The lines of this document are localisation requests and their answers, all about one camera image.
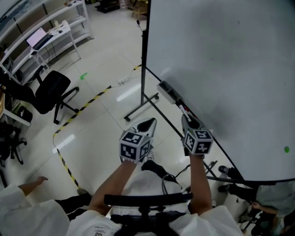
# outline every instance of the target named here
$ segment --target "hand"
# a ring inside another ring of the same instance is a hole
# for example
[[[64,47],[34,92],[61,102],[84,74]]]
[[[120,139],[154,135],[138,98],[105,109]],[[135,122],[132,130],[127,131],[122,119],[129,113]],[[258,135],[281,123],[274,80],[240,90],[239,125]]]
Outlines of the hand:
[[[48,180],[46,177],[44,176],[39,176],[36,180],[38,185],[41,185],[43,183],[44,180]]]
[[[257,202],[252,202],[252,208],[253,209],[261,209],[261,205],[259,204],[259,203],[257,203]]]

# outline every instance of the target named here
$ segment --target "black pants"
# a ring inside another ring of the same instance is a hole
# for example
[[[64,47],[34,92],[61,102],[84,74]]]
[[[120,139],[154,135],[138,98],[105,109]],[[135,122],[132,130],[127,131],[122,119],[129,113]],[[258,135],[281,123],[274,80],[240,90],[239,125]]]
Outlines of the black pants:
[[[242,179],[242,176],[235,168],[230,168],[228,172],[228,177],[231,179]],[[229,193],[238,196],[241,199],[249,202],[250,204],[256,200],[256,193],[258,190],[259,185],[255,183],[247,183],[246,186],[250,187],[251,189],[241,188],[235,184],[231,184],[229,188]],[[254,217],[260,210],[252,209],[248,216]]]
[[[163,178],[165,175],[169,174],[161,165],[154,163],[152,160],[148,160],[142,165],[142,171],[152,171],[160,178]],[[176,179],[172,176],[167,176],[165,180],[177,183]]]
[[[83,214],[86,210],[80,209],[80,207],[88,206],[91,201],[89,194],[82,194],[74,197],[70,197],[65,200],[55,200],[63,208],[70,220],[75,219],[77,216]]]

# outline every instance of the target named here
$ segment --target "tiled floor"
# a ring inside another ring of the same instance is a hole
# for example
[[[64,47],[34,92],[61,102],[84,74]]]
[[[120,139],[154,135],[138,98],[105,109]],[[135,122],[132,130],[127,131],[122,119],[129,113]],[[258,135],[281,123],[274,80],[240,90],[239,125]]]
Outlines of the tiled floor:
[[[91,103],[73,122],[56,135],[54,142],[60,149],[63,158],[82,188],[90,193],[120,165],[118,154],[119,137],[123,130],[129,128],[132,122],[142,118],[155,117],[158,121],[154,136],[154,153],[156,161],[167,171],[176,175],[186,165],[189,159],[184,156],[182,144],[178,135],[151,106],[146,105],[132,116],[130,123],[124,120],[128,111],[137,106],[140,101],[140,70],[131,73],[132,69],[141,63],[141,31],[136,20],[131,18],[131,12],[115,11],[108,14],[97,12],[93,6],[88,6],[94,39],[81,45],[78,50],[82,57],[77,60],[77,54],[72,52],[52,66],[71,80],[70,88],[78,86],[80,91],[68,102],[74,108],[81,108],[96,94],[109,85],[117,86],[117,80],[124,77],[134,77],[128,84],[112,88],[98,100]],[[146,20],[141,21],[145,28]],[[83,80],[80,76],[88,73]],[[33,89],[38,82],[31,84]],[[157,80],[150,74],[146,76],[146,94],[156,92]],[[171,105],[163,96],[156,101],[157,106],[181,129],[181,112]],[[6,162],[6,178],[9,183],[21,184],[34,180],[37,176],[46,176],[46,181],[30,196],[31,202],[48,199],[64,199],[76,194],[76,186],[65,171],[56,149],[53,146],[52,134],[74,113],[67,108],[59,112],[60,125],[53,124],[54,110],[40,115],[35,109],[32,126],[23,127],[24,137],[28,141],[26,147],[21,147],[24,165],[16,160]],[[229,161],[214,144],[211,153],[206,156],[209,164],[218,160],[218,165],[229,164]],[[190,169],[181,174],[179,182],[185,188],[190,183]],[[213,198],[222,204],[225,196],[217,193],[221,183],[210,181]],[[229,201],[229,208],[236,217],[234,204],[236,198]]]

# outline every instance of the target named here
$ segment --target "whiteboard stand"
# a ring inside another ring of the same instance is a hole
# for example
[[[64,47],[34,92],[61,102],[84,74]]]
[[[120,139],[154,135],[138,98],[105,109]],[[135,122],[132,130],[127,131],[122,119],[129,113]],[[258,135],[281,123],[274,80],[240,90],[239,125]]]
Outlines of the whiteboard stand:
[[[148,23],[149,23],[149,11],[150,11],[150,7],[148,9],[148,20],[147,20],[147,29],[148,29]],[[146,69],[152,73],[158,80],[159,82],[161,82],[161,80],[152,72],[147,68],[147,49],[148,49],[148,32],[147,30],[143,30],[142,31],[142,89],[141,89],[141,103],[139,106],[137,106],[136,108],[134,108],[131,112],[129,112],[124,119],[129,122],[130,118],[129,116],[132,115],[133,113],[135,113],[139,108],[143,107],[145,104],[150,103],[155,109],[156,111],[164,118],[164,120],[174,129],[174,131],[179,135],[180,139],[183,138],[183,135],[178,131],[178,129],[171,123],[171,121],[162,113],[162,111],[153,103],[152,99],[155,98],[156,100],[159,99],[159,93],[156,93],[154,95],[152,95],[151,97],[148,97],[145,93],[144,93],[144,87],[145,87],[145,75],[146,75]],[[183,105],[184,107],[187,107],[183,101],[181,100],[177,100],[176,105],[179,107],[179,105]],[[226,152],[222,149],[222,147],[220,146],[220,144],[217,142],[217,140],[214,138],[214,141],[216,142],[216,144],[220,147],[220,149],[224,152],[224,154],[226,155],[226,157],[230,160],[230,158],[228,157],[228,155],[226,154]],[[188,150],[187,148],[184,148],[184,152],[185,155],[188,155]],[[251,184],[251,183],[255,183],[255,184],[259,184],[259,185],[274,185],[279,181],[245,181],[243,179],[229,179],[229,178],[219,178],[215,175],[215,173],[212,171],[212,168],[216,165],[218,161],[212,161],[209,165],[203,161],[203,164],[205,166],[205,168],[207,169],[206,174],[211,174],[212,176],[208,176],[207,175],[207,179],[210,180],[216,180],[216,181],[221,181],[221,182],[227,182],[227,183],[241,183],[241,184],[245,184],[247,185],[247,183]]]

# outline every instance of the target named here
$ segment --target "black shoe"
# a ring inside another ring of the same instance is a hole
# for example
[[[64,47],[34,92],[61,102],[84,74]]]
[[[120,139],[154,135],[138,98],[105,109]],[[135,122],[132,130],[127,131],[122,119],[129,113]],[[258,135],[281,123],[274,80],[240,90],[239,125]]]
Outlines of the black shoe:
[[[222,185],[218,188],[218,192],[220,193],[227,193],[230,189],[230,184]]]
[[[224,165],[221,165],[220,167],[218,167],[218,170],[219,170],[221,173],[224,173],[224,174],[228,174],[228,172],[229,172],[229,168],[227,168],[227,167],[224,166]]]

